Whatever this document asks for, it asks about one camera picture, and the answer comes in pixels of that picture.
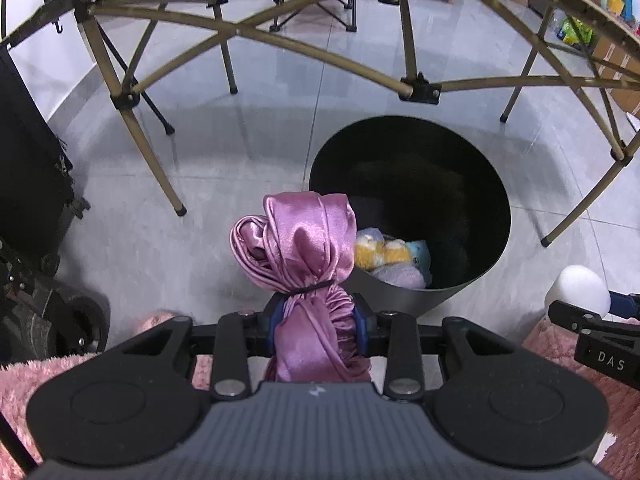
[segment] cardboard box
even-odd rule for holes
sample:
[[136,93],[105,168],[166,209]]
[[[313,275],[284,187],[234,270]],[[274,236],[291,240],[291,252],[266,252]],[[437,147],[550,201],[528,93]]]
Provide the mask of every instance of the cardboard box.
[[[622,68],[626,68],[632,72],[640,74],[640,62],[625,54],[619,46],[612,44],[606,38],[600,38],[595,50],[593,51],[593,57],[599,57],[606,61],[615,63],[616,65],[620,65]],[[630,79],[628,76],[603,65],[596,63],[596,67],[598,68],[601,78],[622,80]],[[613,88],[610,90],[610,94],[622,110],[640,118],[640,92]]]

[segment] black trash bin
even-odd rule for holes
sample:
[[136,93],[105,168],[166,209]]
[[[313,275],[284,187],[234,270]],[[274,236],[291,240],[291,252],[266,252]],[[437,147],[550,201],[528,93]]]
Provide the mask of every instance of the black trash bin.
[[421,316],[491,269],[509,238],[500,177],[471,143],[431,121],[382,116],[347,126],[316,156],[309,188],[346,193],[358,229],[427,242],[430,288],[389,285],[358,268],[343,283],[375,311]]

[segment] black suitcase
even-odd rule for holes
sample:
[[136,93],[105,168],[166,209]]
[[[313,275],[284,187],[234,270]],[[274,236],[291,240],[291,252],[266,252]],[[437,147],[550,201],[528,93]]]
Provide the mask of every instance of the black suitcase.
[[36,263],[57,250],[65,204],[74,199],[71,162],[0,50],[0,235]]

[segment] white wall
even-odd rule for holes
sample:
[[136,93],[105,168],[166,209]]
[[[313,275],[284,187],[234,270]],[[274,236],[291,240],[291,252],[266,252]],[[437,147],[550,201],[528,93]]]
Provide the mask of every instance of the white wall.
[[[27,19],[42,0],[7,0],[7,31]],[[76,20],[60,20],[62,34],[48,25],[10,51],[33,100],[49,119],[58,105],[93,66]]]

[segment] black round pad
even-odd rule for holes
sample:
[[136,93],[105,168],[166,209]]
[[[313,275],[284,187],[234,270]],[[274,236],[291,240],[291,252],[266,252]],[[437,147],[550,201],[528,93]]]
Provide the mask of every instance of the black round pad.
[[607,426],[603,395],[527,354],[482,356],[447,381],[434,398],[440,431],[459,449],[508,467],[590,458]]
[[43,384],[26,418],[44,458],[110,467],[169,451],[199,416],[197,391],[164,363],[104,354]]

